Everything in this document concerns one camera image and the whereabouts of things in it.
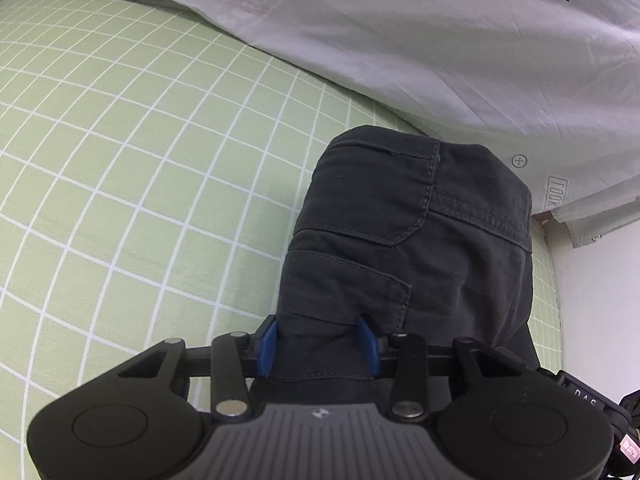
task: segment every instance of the green bed sheet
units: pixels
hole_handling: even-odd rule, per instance
[[[254,330],[318,157],[360,124],[413,131],[188,12],[0,0],[0,480],[38,478],[25,432],[55,397],[161,339]],[[538,227],[530,326],[556,370]]]

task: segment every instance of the black device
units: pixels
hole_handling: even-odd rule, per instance
[[[597,480],[636,472],[629,411],[571,375],[537,371],[470,338],[428,346],[410,333],[354,327],[379,404],[269,404],[275,316],[209,347],[167,339],[44,407],[27,445],[43,480]],[[210,413],[188,402],[210,376]],[[430,410],[430,378],[452,401]],[[638,395],[625,397],[630,408]],[[623,452],[621,443],[630,449]]]

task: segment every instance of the white plastic sheet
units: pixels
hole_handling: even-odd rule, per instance
[[[574,222],[576,246],[640,218],[640,0],[174,1],[428,134],[489,147],[534,212]]]

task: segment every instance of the white wall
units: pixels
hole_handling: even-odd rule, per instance
[[[573,249],[564,225],[545,225],[556,268],[564,368],[619,402],[640,389],[640,222]]]

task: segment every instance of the black pants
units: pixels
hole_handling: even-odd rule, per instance
[[[320,158],[289,246],[278,351],[256,394],[280,402],[366,402],[380,391],[354,325],[448,346],[471,336],[539,365],[530,193],[487,149],[361,126]]]

